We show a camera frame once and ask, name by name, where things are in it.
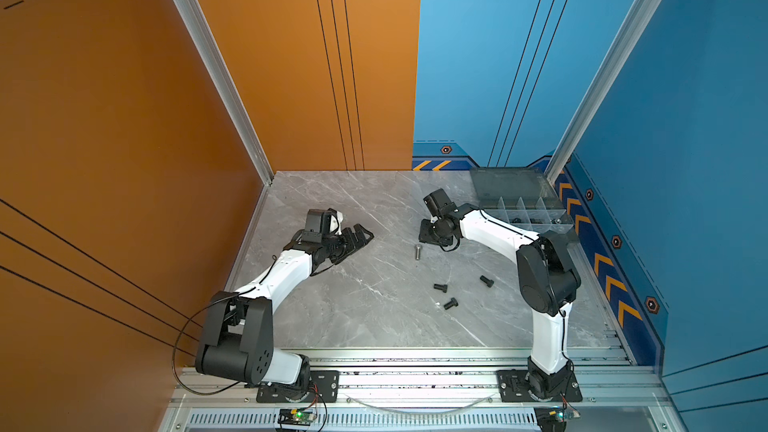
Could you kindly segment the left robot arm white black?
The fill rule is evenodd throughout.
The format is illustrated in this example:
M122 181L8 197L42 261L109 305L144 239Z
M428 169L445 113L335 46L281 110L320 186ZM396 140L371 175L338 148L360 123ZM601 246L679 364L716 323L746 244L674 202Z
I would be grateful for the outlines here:
M373 239L360 224L321 235L297 232L260 276L234 292L212 297L204 311L195 370L303 397L311 388L309 359L274 345L274 313L298 285L322 272L324 262L338 265Z

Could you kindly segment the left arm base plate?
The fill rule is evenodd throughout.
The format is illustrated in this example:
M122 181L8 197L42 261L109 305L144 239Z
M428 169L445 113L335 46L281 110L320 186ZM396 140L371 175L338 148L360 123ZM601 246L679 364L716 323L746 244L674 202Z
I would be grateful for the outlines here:
M338 370L310 369L309 374L300 378L296 384L262 384L258 387L258 403L299 403L309 404L318 400L326 404L335 403L338 398L340 372Z

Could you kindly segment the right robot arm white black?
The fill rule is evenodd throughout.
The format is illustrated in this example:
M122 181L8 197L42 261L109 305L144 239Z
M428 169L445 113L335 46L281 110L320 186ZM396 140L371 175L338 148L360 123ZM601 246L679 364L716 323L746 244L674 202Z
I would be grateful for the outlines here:
M568 323L581 277L569 239L555 231L537 233L503 222L472 204L456 205L442 189L424 197L430 213L419 241L443 251L475 241L517 266L519 291L532 309L533 345L527 369L501 372L501 395L520 401L583 400L575 365L567 355Z

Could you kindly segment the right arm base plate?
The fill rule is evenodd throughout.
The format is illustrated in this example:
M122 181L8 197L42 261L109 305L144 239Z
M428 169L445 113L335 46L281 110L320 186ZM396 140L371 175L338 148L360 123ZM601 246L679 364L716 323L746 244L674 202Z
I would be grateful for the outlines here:
M568 367L551 375L538 371L505 369L496 372L496 379L503 402L583 401L576 375Z

